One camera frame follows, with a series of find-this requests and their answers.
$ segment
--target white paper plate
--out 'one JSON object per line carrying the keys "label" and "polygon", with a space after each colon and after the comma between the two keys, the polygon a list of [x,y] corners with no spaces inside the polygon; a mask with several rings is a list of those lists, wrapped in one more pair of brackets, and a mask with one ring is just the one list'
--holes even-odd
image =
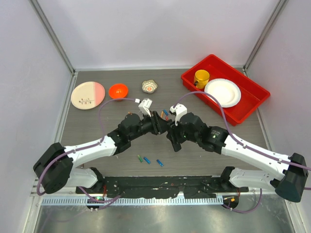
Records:
{"label": "white paper plate", "polygon": [[205,86],[204,92],[215,97],[223,108],[232,107],[241,99],[239,87],[228,79],[214,79],[209,81]]}

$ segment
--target red bowl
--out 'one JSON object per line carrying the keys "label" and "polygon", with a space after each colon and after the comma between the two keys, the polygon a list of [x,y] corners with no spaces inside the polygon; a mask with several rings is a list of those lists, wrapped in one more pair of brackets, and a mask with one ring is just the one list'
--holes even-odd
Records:
{"label": "red bowl", "polygon": [[125,98],[128,93],[128,88],[122,83],[114,84],[109,89],[109,96],[113,99]]}

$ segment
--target yellow cup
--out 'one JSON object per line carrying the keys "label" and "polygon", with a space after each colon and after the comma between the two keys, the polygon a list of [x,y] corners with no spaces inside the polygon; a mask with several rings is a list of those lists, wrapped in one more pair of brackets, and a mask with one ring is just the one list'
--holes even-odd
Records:
{"label": "yellow cup", "polygon": [[200,69],[194,74],[193,84],[199,88],[203,89],[209,81],[209,73],[206,70]]}

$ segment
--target wire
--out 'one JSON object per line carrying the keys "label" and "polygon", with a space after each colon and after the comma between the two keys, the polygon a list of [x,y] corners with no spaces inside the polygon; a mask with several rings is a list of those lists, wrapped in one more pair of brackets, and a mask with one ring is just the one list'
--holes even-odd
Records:
{"label": "wire", "polygon": [[[115,198],[113,198],[113,200],[110,200],[110,203],[109,203],[109,204],[104,205],[104,206],[98,208],[97,210],[103,210],[103,209],[109,207],[110,205],[112,205],[112,204],[113,204],[117,199],[119,199],[119,198],[120,198],[120,196],[116,196]],[[40,232],[40,233],[43,233],[43,230],[44,230],[44,228],[45,228],[45,225],[48,223],[49,220],[51,220],[51,221],[53,221],[53,222],[61,222],[61,223],[70,222],[70,221],[74,220],[76,217],[78,217],[78,216],[80,216],[80,215],[82,215],[82,214],[84,214],[85,212],[88,212],[88,211],[89,211],[88,209],[83,210],[83,211],[80,211],[79,213],[77,213],[77,214],[74,215],[73,217],[68,218],[68,219],[66,219],[66,220],[57,220],[57,219],[52,218],[51,215],[52,215],[52,212],[53,212],[53,211],[50,211],[50,212],[48,213],[48,216],[45,218],[45,220],[44,220],[44,222],[43,222],[43,224],[42,224],[41,230],[40,230],[39,232]]]}
{"label": "wire", "polygon": [[184,95],[177,101],[177,103],[173,106],[173,108],[175,108],[176,105],[177,105],[184,97],[186,97],[186,96],[188,96],[188,95],[191,95],[191,94],[204,94],[204,95],[207,95],[207,96],[209,96],[210,98],[212,98],[212,99],[218,104],[218,106],[219,106],[219,108],[220,108],[220,111],[221,111],[221,113],[222,113],[224,122],[225,122],[225,127],[227,128],[229,135],[233,138],[233,140],[234,140],[236,143],[240,144],[240,145],[243,146],[244,148],[247,148],[247,149],[249,149],[249,150],[251,150],[251,151],[253,151],[253,152],[256,152],[256,153],[258,153],[258,154],[261,154],[261,155],[263,155],[263,156],[265,156],[265,157],[267,157],[267,158],[269,158],[269,159],[272,159],[272,160],[275,160],[275,161],[278,161],[278,162],[281,162],[281,163],[284,163],[284,164],[296,166],[296,167],[299,167],[299,168],[302,168],[302,169],[311,171],[311,167],[303,166],[303,165],[300,165],[300,164],[296,164],[296,163],[288,162],[288,161],[284,161],[284,160],[279,161],[279,159],[277,159],[277,158],[275,158],[275,157],[273,157],[273,156],[271,156],[271,155],[269,155],[269,154],[266,154],[266,153],[264,153],[264,152],[262,152],[262,151],[260,151],[260,150],[257,150],[257,149],[255,149],[255,148],[252,148],[252,147],[250,147],[250,146],[248,146],[248,145],[244,145],[243,142],[241,142],[240,140],[238,140],[238,139],[233,135],[232,131],[231,131],[230,128],[229,128],[228,122],[227,122],[227,120],[226,120],[226,118],[225,118],[224,109],[222,108],[222,106],[220,105],[220,103],[216,100],[216,98],[213,97],[211,94],[205,93],[204,91],[192,91],[192,92],[186,93],[186,94],[184,94]]}
{"label": "wire", "polygon": [[[131,101],[135,101],[135,99],[118,98],[118,99],[108,100],[107,102],[103,103],[103,104],[100,106],[99,110],[98,110],[98,120],[99,120],[101,129],[102,129],[102,131],[103,131],[103,137],[100,139],[99,142],[97,142],[97,143],[95,143],[95,144],[92,144],[92,145],[89,145],[89,146],[85,146],[85,147],[81,147],[81,148],[77,148],[76,150],[67,151],[67,152],[65,152],[65,153],[62,153],[62,154],[58,155],[56,158],[54,158],[54,159],[45,167],[45,169],[44,169],[43,172],[41,173],[41,176],[40,176],[40,178],[39,178],[39,180],[38,180],[38,184],[37,184],[37,189],[36,189],[36,191],[37,191],[37,194],[38,194],[39,196],[42,196],[43,194],[45,194],[45,191],[44,191],[44,192],[40,192],[41,183],[42,183],[43,178],[44,178],[44,176],[46,175],[47,171],[50,169],[50,167],[51,167],[57,160],[63,158],[64,156],[66,156],[66,155],[68,155],[68,154],[71,154],[71,153],[73,153],[73,152],[77,152],[77,151],[81,151],[81,150],[85,150],[85,149],[89,149],[89,148],[95,147],[95,146],[97,146],[97,145],[99,145],[99,144],[101,144],[101,143],[103,142],[104,137],[105,137],[105,130],[104,130],[104,125],[103,125],[103,123],[102,123],[102,121],[101,121],[101,109],[102,109],[106,104],[108,104],[108,103],[110,103],[110,102],[112,102],[112,101],[117,101],[117,100],[131,100]],[[80,188],[80,189],[82,190],[82,192],[83,192],[84,194],[86,194],[89,198],[94,199],[94,198],[92,198],[82,187],[79,187],[79,188]],[[98,201],[98,200],[94,199],[94,201],[99,202],[99,203],[106,203],[106,202],[111,202],[111,201],[112,201],[112,203],[114,202],[113,199],[110,199],[110,200],[107,200],[107,201],[105,201],[105,200],[104,200],[104,201]]]}
{"label": "wire", "polygon": [[258,200],[257,205],[256,205],[253,209],[251,209],[251,210],[235,210],[235,209],[231,209],[231,208],[230,208],[230,203],[229,203],[229,205],[223,204],[223,207],[225,207],[225,208],[227,208],[228,210],[231,210],[231,211],[233,211],[233,212],[236,212],[236,213],[247,214],[247,213],[251,213],[251,212],[257,210],[257,208],[259,207],[259,205],[260,205],[260,203],[261,203],[261,200],[262,200],[262,189],[260,189],[260,195],[259,195],[259,200]]}
{"label": "wire", "polygon": [[111,201],[112,201],[112,202],[115,202],[117,199],[120,198],[120,195],[118,195],[118,196],[116,196],[115,198],[110,199],[110,200],[97,200],[97,199],[91,197],[90,194],[88,194],[88,193],[84,190],[84,188],[82,188],[82,187],[80,187],[80,186],[78,186],[78,188],[80,188],[81,191],[82,191],[85,195],[87,195],[88,198],[90,198],[92,201],[95,201],[95,202],[98,202],[98,203],[107,203],[107,202],[111,202]]}

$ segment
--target plate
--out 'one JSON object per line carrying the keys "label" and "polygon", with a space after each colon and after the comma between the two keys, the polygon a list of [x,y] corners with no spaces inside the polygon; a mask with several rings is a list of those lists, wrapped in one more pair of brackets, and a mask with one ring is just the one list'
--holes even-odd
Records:
{"label": "plate", "polygon": [[98,106],[105,97],[104,87],[97,82],[78,85],[71,94],[71,103],[79,109],[91,109]]}
{"label": "plate", "polygon": [[214,79],[209,81],[205,86],[204,92],[215,97],[223,108],[233,107],[241,99],[239,87],[228,79]]}

